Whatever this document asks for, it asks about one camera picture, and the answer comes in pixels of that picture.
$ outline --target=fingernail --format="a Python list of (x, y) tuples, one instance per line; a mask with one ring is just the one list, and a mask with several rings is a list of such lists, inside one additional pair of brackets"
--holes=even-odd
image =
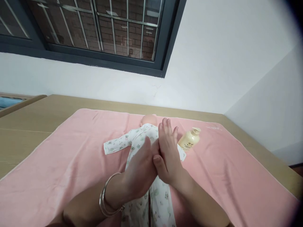
[(154, 157), (153, 159), (154, 159), (154, 161), (156, 161), (156, 162), (160, 161), (160, 157), (159, 157), (159, 156), (156, 156), (156, 157)]

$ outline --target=bangle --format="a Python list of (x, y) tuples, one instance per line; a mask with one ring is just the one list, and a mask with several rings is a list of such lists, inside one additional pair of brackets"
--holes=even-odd
[(116, 211), (114, 211), (114, 212), (109, 212), (109, 211), (107, 211), (106, 208), (105, 208), (105, 190), (106, 190), (107, 184), (108, 184), (108, 182), (112, 179), (112, 177), (115, 176), (115, 175), (117, 175), (117, 174), (121, 174), (121, 173), (115, 173), (115, 174), (113, 174), (113, 175), (107, 180), (107, 182), (105, 183), (104, 188), (103, 188), (103, 190), (102, 190), (102, 192), (101, 192), (101, 194), (100, 194), (99, 206), (100, 206), (101, 212), (102, 212), (102, 213), (104, 214), (104, 216), (106, 216), (106, 217), (113, 216), (113, 215), (115, 215), (116, 213), (118, 213), (118, 212), (124, 210), (124, 208), (125, 208), (125, 206), (122, 205), (118, 210), (116, 210)]

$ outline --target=baby onesie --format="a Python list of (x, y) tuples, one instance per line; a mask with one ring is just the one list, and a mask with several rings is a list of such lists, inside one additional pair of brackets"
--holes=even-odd
[[(105, 154), (111, 154), (131, 146), (126, 162), (126, 170), (132, 157), (143, 146), (146, 136), (150, 138), (151, 144), (153, 144), (158, 139), (158, 127), (152, 124), (144, 124), (138, 129), (132, 129), (120, 138), (104, 143), (104, 152)], [(180, 160), (184, 161), (186, 154), (179, 145), (177, 147)], [(148, 205), (149, 195), (151, 201), (150, 211)], [(125, 209), (122, 211), (121, 227), (148, 227), (148, 212), (151, 213), (151, 226), (176, 226), (169, 185), (164, 183), (159, 176), (156, 177), (149, 191), (143, 197), (125, 204)]]

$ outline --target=wrist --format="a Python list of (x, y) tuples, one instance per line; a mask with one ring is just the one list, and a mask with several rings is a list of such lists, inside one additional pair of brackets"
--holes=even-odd
[(132, 200), (127, 189), (124, 172), (114, 176), (107, 184), (105, 191), (106, 203), (114, 210), (119, 209), (123, 204)]

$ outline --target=table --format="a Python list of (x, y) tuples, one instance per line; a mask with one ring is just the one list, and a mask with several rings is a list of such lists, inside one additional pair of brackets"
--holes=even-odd
[(223, 114), (50, 95), (0, 118), (0, 178), (24, 160), (61, 123), (81, 108), (156, 114), (222, 124), (294, 196), (303, 179)]

